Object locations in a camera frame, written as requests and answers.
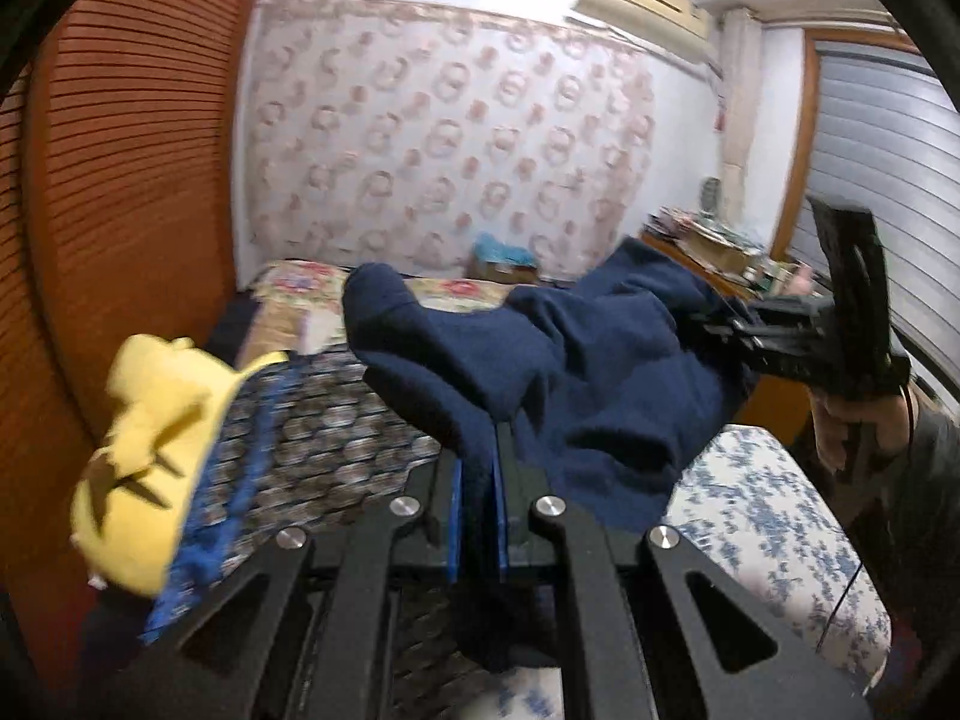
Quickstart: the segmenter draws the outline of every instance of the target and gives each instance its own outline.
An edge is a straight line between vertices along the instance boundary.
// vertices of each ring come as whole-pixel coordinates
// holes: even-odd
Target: blue and white floral fabric
[[[728,425],[683,474],[664,519],[811,648],[859,563],[827,504],[762,428]],[[821,655],[867,688],[882,675],[889,650],[890,617],[861,570]],[[560,720],[560,670],[515,669],[458,717]]]

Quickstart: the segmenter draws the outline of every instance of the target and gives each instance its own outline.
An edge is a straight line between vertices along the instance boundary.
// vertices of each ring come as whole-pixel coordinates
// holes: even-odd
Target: person's arm
[[[915,416],[910,439],[904,396],[868,403],[811,394],[817,452],[828,469],[847,461],[843,441],[848,423],[877,429],[877,451],[909,452],[909,464],[887,491],[886,525],[893,547],[891,577],[903,613],[909,613],[925,652],[933,651],[960,608],[960,429],[913,392]]]

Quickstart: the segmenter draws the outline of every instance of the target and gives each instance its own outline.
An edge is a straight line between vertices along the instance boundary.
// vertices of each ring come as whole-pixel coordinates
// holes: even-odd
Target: human hand
[[[912,392],[910,398],[915,415],[917,399]],[[910,440],[910,413],[903,395],[853,402],[811,391],[810,410],[813,411],[817,454],[820,462],[832,471],[839,471],[847,464],[843,442],[850,435],[853,422],[877,426],[877,451],[884,455],[896,455],[906,449]]]
[[[808,265],[801,265],[795,274],[790,276],[790,280],[784,284],[782,295],[812,295],[813,294],[813,268]]]

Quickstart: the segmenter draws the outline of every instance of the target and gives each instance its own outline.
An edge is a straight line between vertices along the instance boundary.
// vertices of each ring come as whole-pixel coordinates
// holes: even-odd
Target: window blind
[[[820,108],[806,191],[874,212],[895,327],[960,383],[960,115],[923,58],[816,46]],[[807,200],[789,253],[827,271]]]

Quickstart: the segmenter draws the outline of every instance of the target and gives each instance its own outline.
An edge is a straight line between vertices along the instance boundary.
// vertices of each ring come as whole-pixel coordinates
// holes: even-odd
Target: air conditioner
[[[690,0],[578,0],[577,13],[663,46],[688,62],[712,56],[712,18]]]

